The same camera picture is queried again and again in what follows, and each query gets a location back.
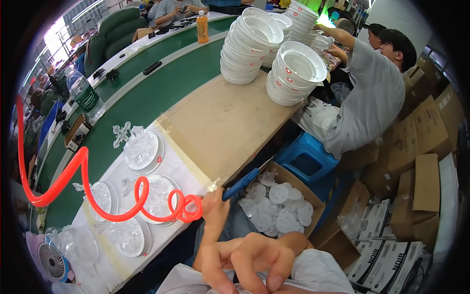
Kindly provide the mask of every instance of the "orange juice bottle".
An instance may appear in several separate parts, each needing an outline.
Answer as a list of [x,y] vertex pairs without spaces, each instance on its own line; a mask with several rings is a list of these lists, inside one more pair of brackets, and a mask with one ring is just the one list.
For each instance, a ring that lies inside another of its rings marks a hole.
[[199,15],[196,19],[197,25],[197,40],[199,43],[207,43],[209,41],[209,35],[207,33],[207,16],[204,15],[204,10],[199,11]]

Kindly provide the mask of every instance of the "clear plastic bag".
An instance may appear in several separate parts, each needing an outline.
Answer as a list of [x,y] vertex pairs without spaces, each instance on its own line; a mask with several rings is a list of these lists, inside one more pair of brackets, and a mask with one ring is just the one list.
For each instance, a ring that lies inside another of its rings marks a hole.
[[351,93],[351,89],[343,82],[331,84],[329,87],[339,104],[343,104],[343,101],[348,97],[349,93]]
[[58,232],[48,228],[46,237],[67,258],[72,266],[80,267],[92,277],[97,276],[95,262],[98,260],[98,245],[93,234],[83,228],[68,225]]
[[349,239],[355,240],[362,229],[364,209],[356,201],[351,211],[346,215],[339,215],[337,221]]

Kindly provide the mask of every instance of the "bottle label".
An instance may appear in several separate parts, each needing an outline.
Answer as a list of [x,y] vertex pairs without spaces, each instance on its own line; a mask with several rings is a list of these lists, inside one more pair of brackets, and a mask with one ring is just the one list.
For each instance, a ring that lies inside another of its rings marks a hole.
[[85,112],[90,112],[98,103],[98,94],[93,90],[91,85],[83,90],[78,96],[74,98],[75,102],[80,105]]

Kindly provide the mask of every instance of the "small fan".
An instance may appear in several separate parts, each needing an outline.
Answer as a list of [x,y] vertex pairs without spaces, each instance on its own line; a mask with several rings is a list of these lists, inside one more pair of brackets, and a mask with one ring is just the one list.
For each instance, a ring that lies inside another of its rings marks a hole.
[[52,242],[46,242],[44,235],[26,232],[26,244],[44,280],[51,282],[73,280],[74,273],[70,270],[68,260]]

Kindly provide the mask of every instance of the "water bottle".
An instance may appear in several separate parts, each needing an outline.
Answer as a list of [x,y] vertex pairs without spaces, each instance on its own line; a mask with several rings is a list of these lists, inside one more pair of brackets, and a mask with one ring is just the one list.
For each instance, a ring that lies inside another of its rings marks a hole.
[[67,74],[67,88],[70,97],[83,109],[86,116],[92,121],[97,121],[106,111],[106,105],[93,90],[88,80],[77,70],[71,70]]

